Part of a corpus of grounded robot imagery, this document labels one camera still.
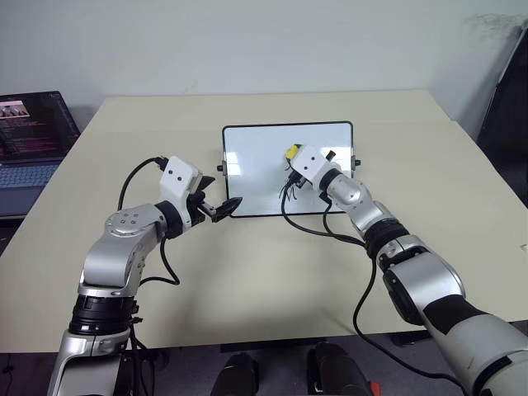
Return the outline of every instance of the table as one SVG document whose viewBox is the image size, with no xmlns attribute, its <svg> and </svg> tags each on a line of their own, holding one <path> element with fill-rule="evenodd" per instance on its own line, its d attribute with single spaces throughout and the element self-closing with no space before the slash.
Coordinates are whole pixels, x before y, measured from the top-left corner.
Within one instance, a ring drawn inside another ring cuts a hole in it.
<svg viewBox="0 0 528 396">
<path fill-rule="evenodd" d="M 40 195 L 0 258 L 0 351 L 57 351 L 87 250 L 116 209 L 130 170 L 177 155 L 218 181 L 225 199 L 225 125 L 350 120 L 356 176 L 460 274 L 469 300 L 506 320 L 528 318 L 528 212 L 471 138 L 428 92 L 112 97 Z M 132 181 L 125 206 L 158 201 L 155 167 Z M 200 224 L 167 243 L 178 287 L 149 282 L 137 294 L 149 347 L 352 334 L 351 314 L 370 275 L 358 247 L 291 228 L 280 217 Z M 318 216 L 301 224 L 320 227 Z M 344 214 L 335 232 L 353 233 Z M 158 252 L 144 276 L 164 276 Z M 380 279 L 360 316 L 364 332 L 417 327 L 396 313 Z"/>
</svg>

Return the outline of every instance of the gray floor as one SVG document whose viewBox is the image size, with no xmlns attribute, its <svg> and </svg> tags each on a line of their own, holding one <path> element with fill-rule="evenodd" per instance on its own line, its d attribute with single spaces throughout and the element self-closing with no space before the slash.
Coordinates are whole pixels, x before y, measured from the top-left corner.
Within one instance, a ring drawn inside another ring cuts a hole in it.
<svg viewBox="0 0 528 396">
<path fill-rule="evenodd" d="M 526 322 L 516 326 L 524 333 Z M 431 340 L 411 346 L 395 346 L 386 335 L 373 336 L 375 340 L 408 363 L 423 370 L 450 372 L 436 344 Z M 384 396 L 396 395 L 461 395 L 452 384 L 441 379 L 425 379 L 415 375 L 381 352 L 365 344 L 359 337 L 330 337 L 330 342 L 343 347 L 356 359 L 368 380 L 381 384 Z M 305 361 L 310 346 L 268 347 L 247 353 L 259 363 L 261 384 L 259 395 L 306 394 Z M 219 346 L 189 346 L 166 350 L 170 362 L 156 374 L 156 395 L 207 395 L 216 375 L 233 353 L 221 353 Z M 13 382 L 9 396 L 35 396 L 45 394 L 54 364 L 55 354 L 12 354 Z M 0 367 L 7 355 L 0 354 Z M 7 387 L 7 375 L 0 375 L 0 394 Z"/>
</svg>

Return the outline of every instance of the silver robot arm segment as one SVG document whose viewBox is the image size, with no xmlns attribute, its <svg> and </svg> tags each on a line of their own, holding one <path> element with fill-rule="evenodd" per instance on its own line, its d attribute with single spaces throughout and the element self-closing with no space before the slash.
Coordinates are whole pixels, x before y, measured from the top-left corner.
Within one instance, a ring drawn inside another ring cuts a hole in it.
<svg viewBox="0 0 528 396">
<path fill-rule="evenodd" d="M 177 157 L 163 158 L 163 163 L 161 202 L 114 213 L 87 254 L 48 396 L 114 393 L 132 315 L 139 309 L 134 297 L 146 257 L 162 238 L 176 238 L 205 215 L 219 221 L 242 200 L 233 198 L 214 208 L 203 192 L 213 177 Z"/>
<path fill-rule="evenodd" d="M 468 394 L 528 394 L 528 337 L 472 306 L 456 271 L 372 200 L 361 181 L 310 146 L 292 146 L 286 159 L 298 178 L 348 214 L 384 273 L 394 307 L 405 321 L 426 327 Z"/>
</svg>

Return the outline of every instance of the white wall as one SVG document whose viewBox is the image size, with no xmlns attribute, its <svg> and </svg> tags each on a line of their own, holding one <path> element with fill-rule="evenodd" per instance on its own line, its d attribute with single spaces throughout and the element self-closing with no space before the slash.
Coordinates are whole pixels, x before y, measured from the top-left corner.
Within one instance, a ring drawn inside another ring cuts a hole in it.
<svg viewBox="0 0 528 396">
<path fill-rule="evenodd" d="M 526 0 L 0 0 L 0 93 L 428 88 L 473 136 Z"/>
</svg>

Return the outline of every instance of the whiteboard frame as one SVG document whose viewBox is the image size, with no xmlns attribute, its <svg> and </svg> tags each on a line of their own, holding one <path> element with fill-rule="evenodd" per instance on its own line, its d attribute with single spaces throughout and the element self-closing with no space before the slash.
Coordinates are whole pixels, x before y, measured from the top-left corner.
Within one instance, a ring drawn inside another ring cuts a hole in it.
<svg viewBox="0 0 528 396">
<path fill-rule="evenodd" d="M 222 146 L 224 151 L 224 160 L 222 161 L 223 164 L 223 174 L 225 178 L 225 191 L 227 194 L 227 199 L 231 198 L 229 196 L 229 178 L 227 173 L 227 155 L 226 155 L 226 148 L 225 148 L 225 131 L 229 128 L 252 128 L 252 127 L 273 127 L 273 126 L 294 126 L 294 125 L 328 125 L 328 124 L 349 124 L 350 126 L 350 160 L 351 160 L 351 177 L 354 176 L 354 125 L 349 120 L 340 120 L 340 121 L 317 121 L 317 122 L 293 122 L 293 123 L 284 123 L 284 124 L 248 124 L 248 125 L 226 125 L 222 129 Z M 289 216 L 295 216 L 295 215 L 322 215 L 324 212 L 288 212 Z M 328 213 L 343 213 L 341 210 L 334 210 L 333 208 Z M 231 214 L 230 217 L 235 219 L 242 219 L 242 218 L 252 218 L 252 217 L 276 217 L 276 216 L 282 216 L 281 213 L 277 214 Z"/>
</svg>

